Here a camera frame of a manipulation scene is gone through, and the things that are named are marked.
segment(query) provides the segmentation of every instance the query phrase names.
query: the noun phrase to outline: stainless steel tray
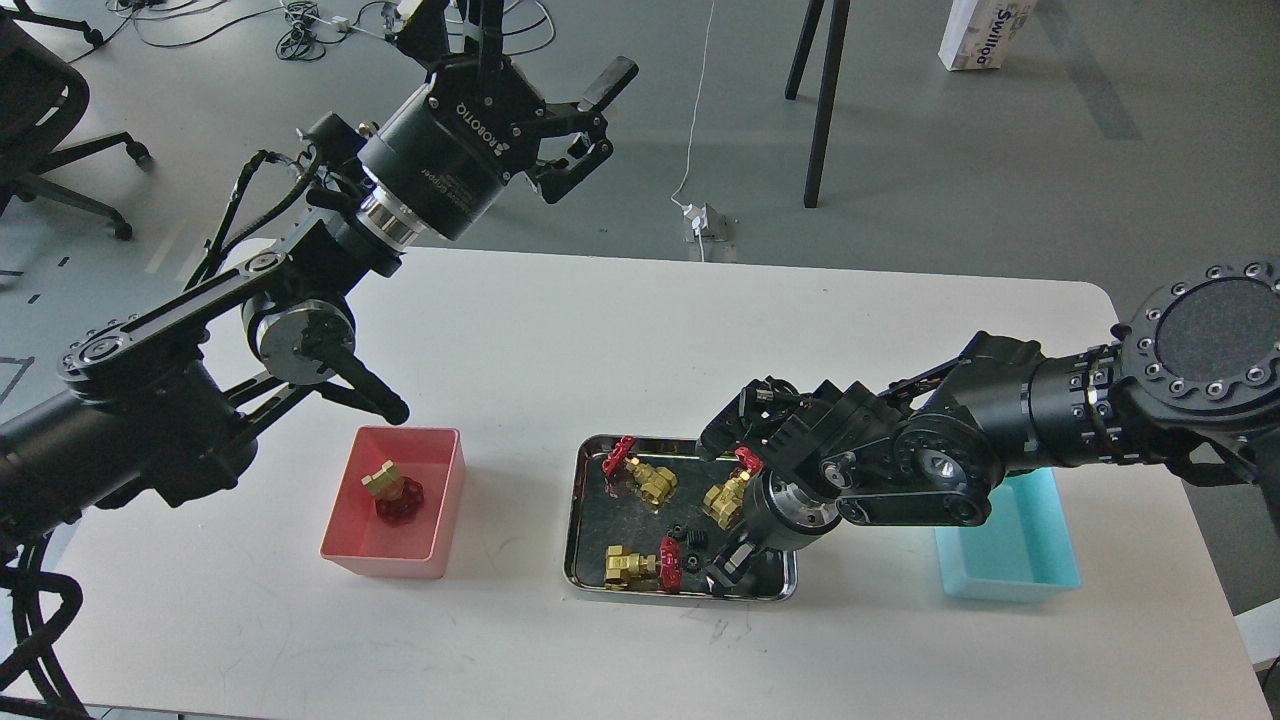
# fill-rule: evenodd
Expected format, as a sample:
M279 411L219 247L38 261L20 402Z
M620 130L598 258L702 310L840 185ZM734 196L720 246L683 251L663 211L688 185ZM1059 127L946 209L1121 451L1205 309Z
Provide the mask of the stainless steel tray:
M577 450L568 542L564 546L564 578L572 585L604 593L600 597L632 601L778 601L791 597L796 588L795 552L762 556L751 574L726 594L712 594L701 571L686 571L676 594L658 589L657 580L620 591L605 588L604 551L608 546L623 544L631 552L658 555L667 528L675 523L707 533L705 550L691 550L687 541L681 543L680 550L682 556L695 552L703 564L709 562L724 543L727 533L703 512L703 496L712 486L723 483L737 466L732 455L703 462L694 452L692 439L637 437L631 455L654 466L671 468L678 479L671 500L654 512L626 483L605 484L602 464L620 437L595 436Z

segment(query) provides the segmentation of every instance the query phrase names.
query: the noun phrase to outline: light blue plastic container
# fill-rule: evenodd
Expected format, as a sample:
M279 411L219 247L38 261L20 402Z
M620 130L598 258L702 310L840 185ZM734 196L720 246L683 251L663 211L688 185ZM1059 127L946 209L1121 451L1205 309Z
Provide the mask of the light blue plastic container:
M947 594L1039 602L1080 587L1052 470L1006 478L989 500L986 524L934 530Z

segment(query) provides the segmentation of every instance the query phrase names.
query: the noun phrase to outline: concrete floor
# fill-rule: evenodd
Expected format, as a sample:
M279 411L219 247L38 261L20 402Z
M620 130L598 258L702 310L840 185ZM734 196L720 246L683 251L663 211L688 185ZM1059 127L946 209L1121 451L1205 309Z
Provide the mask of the concrete floor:
M274 4L246 0L138 26L154 42L175 42ZM549 100L576 99L614 55L640 65L609 113L617 151L556 206L512 183L458 245L698 260L668 197L685 170L710 3L545 4L557 38L518 64ZM104 32L120 23L97 3L33 5L88 17ZM353 17L358 5L321 3L326 17ZM800 199L826 26L800 97L788 102L782 86L805 3L716 6L682 193L733 220L731 242L709 247L708 260L1088 281L1126 318L1166 278L1276 250L1274 1L1242 0L1228 14L1187 0L1041 0L1006 67L970 73L947 73L936 56L948 5L852 8L818 209ZM539 17L524 3L507 27ZM511 38L508 50L536 45L540 29ZM76 32L28 31L63 58L86 49ZM93 100L72 140L125 128L155 161L142 172L119 150L50 173L118 206L136 228L132 242L47 201L14 202L0 219L0 270L23 273L0 277L0 389L18 378L0 397L0 419L60 388L52 363L70 340L180 290L255 150L294 152L293 129L329 110L351 124L381 120L421 81L415 63L367 36L317 63L276 60L284 31L271 13L160 50L125 27L77 63ZM265 168L241 218L274 204L289 182ZM835 379L856 375L852 361L849 378ZM1190 497L1233 610L1280 597L1280 543L1257 492Z

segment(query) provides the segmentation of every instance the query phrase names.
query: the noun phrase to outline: black stand leg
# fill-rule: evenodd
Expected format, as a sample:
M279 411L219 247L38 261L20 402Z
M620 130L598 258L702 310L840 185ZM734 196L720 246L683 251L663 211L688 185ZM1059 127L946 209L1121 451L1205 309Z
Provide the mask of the black stand leg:
M822 14L823 0L809 0L809 9L804 13L804 27L800 28L800 42L796 44L796 55L791 60L791 74L787 76L787 90L783 96L795 100L800 90L800 77L804 76L804 64L809 61L809 49L813 47L813 36L818 32L818 15Z
M818 206L818 186L827 161L827 136L831 135L831 113L836 108L836 81L840 78L840 56L845 50L845 26L849 23L850 0L835 0L831 6L831 33L827 37L827 59L822 64L822 87L818 91L818 119L813 124L813 147L809 150L809 174L804 181L804 206Z
M15 20L22 20L24 23L36 23L49 27L60 27L63 29L78 29L81 35L84 36L84 42L88 42L93 47L102 45L102 33L90 27L84 20L68 20L65 18L55 18L52 15L42 15L31 9L27 0L14 0L14 5L18 6L17 10L10 10L8 8L0 8L0 13L9 15Z
M800 42L796 45L795 59L791 61L791 74L787 77L786 99L795 100L800 90L800 77L804 74L813 37L818 31L818 15L822 14L824 0L809 0L800 29ZM818 188L822 184L822 168L827 161L827 138L831 135L831 114L836 108L836 81L840 78L840 58L845 50L845 27L849 24L850 0L835 0L831 6L831 28L827 35L827 56L822 65L822 83L818 90L818 117L813 126L813 143L809 149L809 170L804 183L804 206L818 206Z
M102 150L115 145L124 145L125 151L136 163L141 163L150 156L146 146L133 140L133 136L127 132L116 132L102 137L95 137L93 140L86 140L84 142L77 142L76 145L68 145L67 147L59 147L32 165L29 172L37 176L47 173L54 168L61 168L68 163L88 158L95 152L101 152Z
M38 197L47 197L55 202L70 205L72 208L108 218L111 220L111 224L115 225L115 237L120 240L128 240L129 236L133 234L133 228L124 220L124 215L106 202L100 202L92 197L81 195L74 190L65 188L55 182L49 182L42 177L32 174L20 176L15 184L19 191L31 192Z

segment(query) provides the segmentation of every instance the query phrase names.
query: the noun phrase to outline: pink plastic container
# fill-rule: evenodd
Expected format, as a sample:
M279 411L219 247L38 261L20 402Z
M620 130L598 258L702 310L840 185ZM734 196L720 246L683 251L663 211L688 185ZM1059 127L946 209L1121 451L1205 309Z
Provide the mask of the pink plastic container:
M360 483L387 460L422 484L424 503L404 525L393 527L379 518L372 496ZM453 428L357 429L320 556L361 575L443 577L465 475L462 446Z

